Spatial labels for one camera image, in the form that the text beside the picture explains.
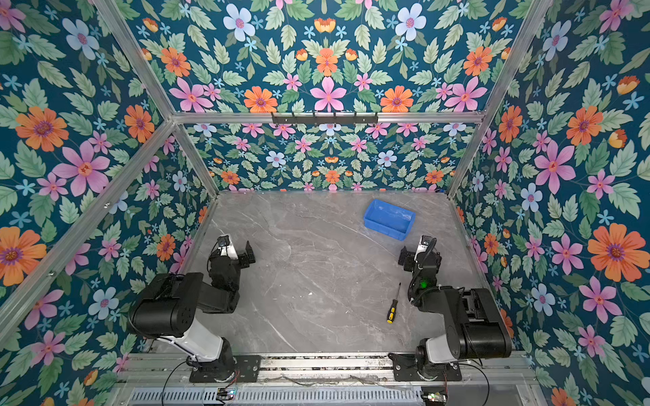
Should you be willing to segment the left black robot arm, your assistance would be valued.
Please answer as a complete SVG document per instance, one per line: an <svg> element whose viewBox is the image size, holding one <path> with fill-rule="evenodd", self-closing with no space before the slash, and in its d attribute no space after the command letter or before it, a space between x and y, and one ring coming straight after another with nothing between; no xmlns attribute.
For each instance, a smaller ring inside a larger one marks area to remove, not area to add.
<svg viewBox="0 0 650 406"><path fill-rule="evenodd" d="M207 260L211 282L206 283L200 272L154 277L130 311L130 330L181 349L196 370L230 375L235 370L230 343L211 333L196 313L234 313L240 300L241 271L256 261L250 244L239 253L228 234L218 237Z"/></svg>

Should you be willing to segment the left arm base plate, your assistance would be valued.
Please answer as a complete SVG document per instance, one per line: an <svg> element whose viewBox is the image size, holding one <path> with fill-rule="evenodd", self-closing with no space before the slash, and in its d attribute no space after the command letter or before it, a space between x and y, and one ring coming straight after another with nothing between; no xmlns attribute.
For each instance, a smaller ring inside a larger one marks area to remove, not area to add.
<svg viewBox="0 0 650 406"><path fill-rule="evenodd" d="M259 355L226 356L211 362L192 361L191 383L252 383L261 371Z"/></svg>

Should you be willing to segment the yellow black handled screwdriver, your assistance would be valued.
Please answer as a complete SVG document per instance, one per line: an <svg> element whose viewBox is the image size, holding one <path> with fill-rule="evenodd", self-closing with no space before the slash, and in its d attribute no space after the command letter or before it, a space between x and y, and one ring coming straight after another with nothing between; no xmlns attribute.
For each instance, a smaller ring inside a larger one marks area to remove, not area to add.
<svg viewBox="0 0 650 406"><path fill-rule="evenodd" d="M391 304L389 306L389 310L388 310L387 316L386 316L386 321L389 324L393 324L394 321L395 321L396 314L397 314L397 308L398 308L398 304L399 304L399 293L400 293L400 291L401 291L401 284L398 284L396 294L394 296L394 299L392 299L392 301L391 301Z"/></svg>

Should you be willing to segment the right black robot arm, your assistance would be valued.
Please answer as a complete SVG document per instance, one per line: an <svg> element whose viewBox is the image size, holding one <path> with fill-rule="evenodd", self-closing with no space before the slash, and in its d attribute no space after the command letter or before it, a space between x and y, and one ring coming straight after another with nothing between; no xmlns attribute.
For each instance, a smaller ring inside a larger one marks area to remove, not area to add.
<svg viewBox="0 0 650 406"><path fill-rule="evenodd" d="M443 318L443 332L424 338L418 345L416 368L423 373L462 360L510 357L512 338L491 292L440 284L442 255L436 244L436 238L423 235L416 250L402 249L398 260L411 274L407 289L410 304L418 311Z"/></svg>

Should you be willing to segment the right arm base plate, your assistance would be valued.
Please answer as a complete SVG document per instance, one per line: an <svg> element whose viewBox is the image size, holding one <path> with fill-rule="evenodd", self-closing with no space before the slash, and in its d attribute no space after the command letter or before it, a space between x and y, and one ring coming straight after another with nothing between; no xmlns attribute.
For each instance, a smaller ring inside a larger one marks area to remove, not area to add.
<svg viewBox="0 0 650 406"><path fill-rule="evenodd" d="M460 382L457 364L433 364L416 354L389 353L396 382Z"/></svg>

